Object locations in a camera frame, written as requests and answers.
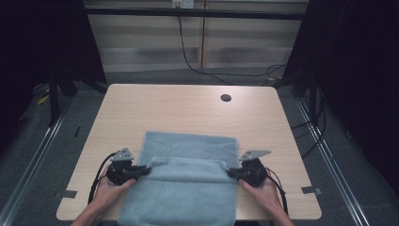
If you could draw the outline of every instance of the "aluminum rail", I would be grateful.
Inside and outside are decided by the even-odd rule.
[[[210,18],[241,18],[264,20],[302,21],[309,17],[299,12],[268,12],[268,11],[239,11],[191,8],[118,8],[118,7],[34,7],[20,8],[29,12],[40,13],[79,13],[91,15],[135,15],[135,16],[180,16],[180,17],[210,17]]]
[[[67,113],[70,105],[72,103],[72,99],[70,99],[58,117],[56,123],[47,129],[46,135],[41,141],[40,146],[36,150],[34,156],[32,157],[28,167],[24,171],[24,175],[15,187],[11,196],[8,198],[6,204],[3,207],[3,210],[0,212],[0,226],[9,226],[12,224],[17,212],[24,201],[24,198],[32,186],[33,181],[35,179],[36,174],[39,171],[41,163],[43,162],[46,154],[48,153],[51,144],[53,143],[56,134],[58,133],[59,128],[61,127],[62,122],[64,121],[65,114]]]
[[[298,106],[305,121],[310,121],[311,120],[309,116],[310,112],[305,102],[303,100],[298,101]],[[314,141],[317,142],[319,137],[322,136],[322,133],[320,132],[319,128],[309,123],[309,129],[311,130],[311,134],[314,138]],[[317,146],[319,147],[320,154],[323,156],[323,159],[326,162],[328,170],[331,173],[331,176],[334,179],[335,184],[340,190],[341,196],[343,197],[343,201],[345,202],[356,225],[370,226],[370,223],[367,220],[367,217],[365,216],[359,204],[358,199],[356,198],[349,184],[346,182],[345,178],[343,177],[340,167],[335,161],[335,158],[332,155],[332,152],[327,146],[326,141],[323,139],[323,137],[320,138],[320,142]]]

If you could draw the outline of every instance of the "power outlet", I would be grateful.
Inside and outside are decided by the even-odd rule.
[[[183,0],[183,8],[194,8],[194,0]]]
[[[173,8],[183,8],[183,0],[172,0]]]

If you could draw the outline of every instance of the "forearm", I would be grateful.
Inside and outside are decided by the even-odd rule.
[[[91,225],[94,220],[103,213],[103,208],[99,207],[95,203],[89,204],[86,209],[76,218],[72,223],[72,226],[88,226]]]
[[[269,206],[266,209],[270,217],[277,222],[279,226],[294,226],[294,223],[288,217],[287,213],[281,208],[281,206]]]

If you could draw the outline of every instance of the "wooden table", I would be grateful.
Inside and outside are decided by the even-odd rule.
[[[231,100],[221,100],[229,94]],[[77,191],[64,198],[56,216],[74,220],[86,207],[98,167],[110,153],[129,147],[136,160],[146,131],[236,137],[240,155],[248,149],[271,150],[263,164],[280,178],[292,219],[317,219],[321,210],[293,134],[273,88],[182,85],[112,85],[91,128],[68,185]],[[118,217],[123,196],[102,216]],[[237,220],[269,219],[238,186]]]

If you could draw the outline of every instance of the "wall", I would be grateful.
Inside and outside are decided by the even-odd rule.
[[[87,0],[87,6],[171,8],[171,1]],[[196,1],[195,8],[304,12],[307,1]],[[106,73],[187,68],[175,17],[89,15]],[[184,50],[194,68],[285,63],[298,21],[182,18]]]

